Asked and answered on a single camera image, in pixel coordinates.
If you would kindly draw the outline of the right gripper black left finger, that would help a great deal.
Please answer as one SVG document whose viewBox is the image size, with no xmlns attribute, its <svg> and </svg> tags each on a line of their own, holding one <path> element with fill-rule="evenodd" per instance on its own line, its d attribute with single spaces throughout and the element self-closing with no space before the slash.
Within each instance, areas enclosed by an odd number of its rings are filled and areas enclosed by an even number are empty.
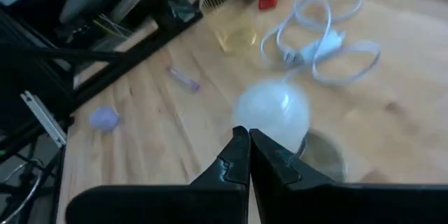
<svg viewBox="0 0 448 224">
<path fill-rule="evenodd" d="M 66 224 L 247 224 L 249 132 L 232 139 L 188 185 L 101 185 L 75 196 Z"/>
</svg>

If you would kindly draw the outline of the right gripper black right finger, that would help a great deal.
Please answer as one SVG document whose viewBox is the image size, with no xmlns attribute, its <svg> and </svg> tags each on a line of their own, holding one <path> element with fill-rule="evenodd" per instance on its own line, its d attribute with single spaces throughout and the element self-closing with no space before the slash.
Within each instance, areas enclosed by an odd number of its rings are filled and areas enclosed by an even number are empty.
<svg viewBox="0 0 448 224">
<path fill-rule="evenodd" d="M 448 224 L 448 184 L 337 182 L 260 130 L 249 134 L 262 224 Z"/>
</svg>

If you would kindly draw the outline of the brass lamp base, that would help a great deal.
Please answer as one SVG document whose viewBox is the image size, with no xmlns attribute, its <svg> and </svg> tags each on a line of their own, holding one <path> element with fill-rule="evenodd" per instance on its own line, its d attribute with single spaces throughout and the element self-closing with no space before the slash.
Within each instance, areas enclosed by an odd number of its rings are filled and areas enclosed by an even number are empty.
<svg viewBox="0 0 448 224">
<path fill-rule="evenodd" d="M 310 129 L 296 155 L 301 161 L 331 179 L 345 181 L 348 173 L 347 163 L 337 145 L 324 134 Z"/>
</svg>

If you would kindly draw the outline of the white lightbulb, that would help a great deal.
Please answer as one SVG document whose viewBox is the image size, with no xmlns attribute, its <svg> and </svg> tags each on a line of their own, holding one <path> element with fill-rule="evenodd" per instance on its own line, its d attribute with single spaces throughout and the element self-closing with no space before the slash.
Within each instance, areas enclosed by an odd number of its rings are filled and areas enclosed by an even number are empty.
<svg viewBox="0 0 448 224">
<path fill-rule="evenodd" d="M 249 86 L 236 100 L 232 123 L 258 129 L 287 150 L 299 151 L 309 130 L 311 112 L 305 92 L 282 80 Z"/>
</svg>

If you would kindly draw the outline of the purple crumpled ball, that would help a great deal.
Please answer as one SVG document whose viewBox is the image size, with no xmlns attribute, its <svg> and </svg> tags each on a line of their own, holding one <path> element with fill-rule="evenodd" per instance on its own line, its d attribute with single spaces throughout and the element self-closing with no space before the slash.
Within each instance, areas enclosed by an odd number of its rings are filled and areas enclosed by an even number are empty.
<svg viewBox="0 0 448 224">
<path fill-rule="evenodd" d="M 97 108 L 90 114 L 89 124 L 93 129 L 102 132 L 112 131 L 120 122 L 120 115 L 110 106 Z"/>
</svg>

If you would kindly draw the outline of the purple pen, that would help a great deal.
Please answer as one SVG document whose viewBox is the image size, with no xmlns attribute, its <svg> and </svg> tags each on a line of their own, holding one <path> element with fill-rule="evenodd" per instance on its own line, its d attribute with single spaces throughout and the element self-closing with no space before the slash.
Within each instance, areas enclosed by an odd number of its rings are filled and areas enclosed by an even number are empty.
<svg viewBox="0 0 448 224">
<path fill-rule="evenodd" d="M 176 80 L 180 81 L 182 84 L 187 86 L 193 92 L 197 92 L 200 89 L 200 84 L 191 78 L 184 76 L 181 72 L 175 70 L 174 68 L 168 66 L 167 72 L 173 76 Z"/>
</svg>

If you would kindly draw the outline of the black table frame rail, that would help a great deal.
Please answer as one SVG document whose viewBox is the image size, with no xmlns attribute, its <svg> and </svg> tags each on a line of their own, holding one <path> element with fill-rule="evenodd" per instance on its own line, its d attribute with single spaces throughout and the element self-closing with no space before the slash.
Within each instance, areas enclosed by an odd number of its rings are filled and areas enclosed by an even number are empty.
<svg viewBox="0 0 448 224">
<path fill-rule="evenodd" d="M 174 26 L 172 28 L 159 27 L 154 29 L 149 25 L 150 31 L 140 29 L 139 32 L 116 48 L 115 51 L 119 54 L 117 62 L 95 63 L 77 75 L 78 82 L 71 93 L 71 101 L 64 105 L 64 112 L 71 114 L 76 111 L 122 75 L 163 48 L 165 44 L 201 19 L 202 14 L 196 13 L 187 22 L 173 21 Z"/>
</svg>

